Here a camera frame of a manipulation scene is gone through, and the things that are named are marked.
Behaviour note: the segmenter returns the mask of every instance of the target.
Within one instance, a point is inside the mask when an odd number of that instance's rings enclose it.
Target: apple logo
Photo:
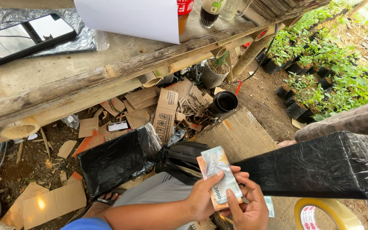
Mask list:
[[[211,13],[216,13],[221,8],[221,2],[224,0],[219,0],[219,2],[212,3],[212,6],[210,8]]]

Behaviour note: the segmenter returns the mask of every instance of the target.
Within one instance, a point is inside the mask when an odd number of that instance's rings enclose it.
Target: black polybag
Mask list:
[[[265,196],[368,200],[368,135],[334,132],[234,165]]]
[[[77,154],[90,197],[100,196],[146,173],[161,149],[153,126],[147,123],[116,139]]]

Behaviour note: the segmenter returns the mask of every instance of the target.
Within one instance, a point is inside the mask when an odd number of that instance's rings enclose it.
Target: gray pants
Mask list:
[[[132,204],[156,204],[182,201],[191,193],[192,186],[185,185],[166,172],[156,174],[127,190],[113,207]],[[177,229],[187,230],[191,223]]]

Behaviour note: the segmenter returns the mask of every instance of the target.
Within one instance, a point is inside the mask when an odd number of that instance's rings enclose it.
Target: phone screen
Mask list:
[[[0,59],[50,39],[69,34],[73,30],[55,13],[1,29]]]

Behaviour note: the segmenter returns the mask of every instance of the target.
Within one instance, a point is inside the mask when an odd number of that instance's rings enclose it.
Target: tape roll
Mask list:
[[[339,230],[364,230],[359,218],[349,208],[337,200],[324,198],[302,198],[296,202],[294,214],[298,230],[320,230],[314,216],[316,208],[326,212]]]

